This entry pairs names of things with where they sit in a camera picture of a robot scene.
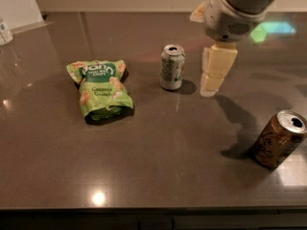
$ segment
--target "soda can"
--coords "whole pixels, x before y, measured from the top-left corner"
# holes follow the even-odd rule
[[[12,42],[12,33],[8,28],[7,23],[0,18],[0,46]]]
[[[166,90],[176,90],[182,85],[185,54],[182,46],[167,45],[161,55],[160,84]]]
[[[307,122],[299,114],[283,110],[271,117],[252,147],[263,166],[277,168],[306,138]]]

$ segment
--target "can lid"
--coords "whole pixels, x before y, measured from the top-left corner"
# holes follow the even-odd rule
[[[164,52],[170,56],[180,56],[184,54],[182,46],[178,44],[170,44],[164,47]]]
[[[293,111],[280,111],[277,114],[277,120],[280,125],[294,133],[305,133],[307,122],[299,114]]]

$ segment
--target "green light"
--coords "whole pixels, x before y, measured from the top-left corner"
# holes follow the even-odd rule
[[[288,22],[263,22],[259,24],[250,34],[256,43],[265,41],[268,34],[272,35],[293,35],[296,33]]]

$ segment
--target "brown can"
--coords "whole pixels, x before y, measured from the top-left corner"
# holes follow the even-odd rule
[[[307,122],[293,111],[280,111],[268,122],[252,147],[255,159],[270,169],[278,167],[306,138]]]

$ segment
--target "green chip bag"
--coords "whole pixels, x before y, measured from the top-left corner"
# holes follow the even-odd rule
[[[119,116],[133,101],[120,79],[126,64],[123,60],[78,61],[66,66],[71,78],[80,85],[80,107],[84,117],[93,121]]]

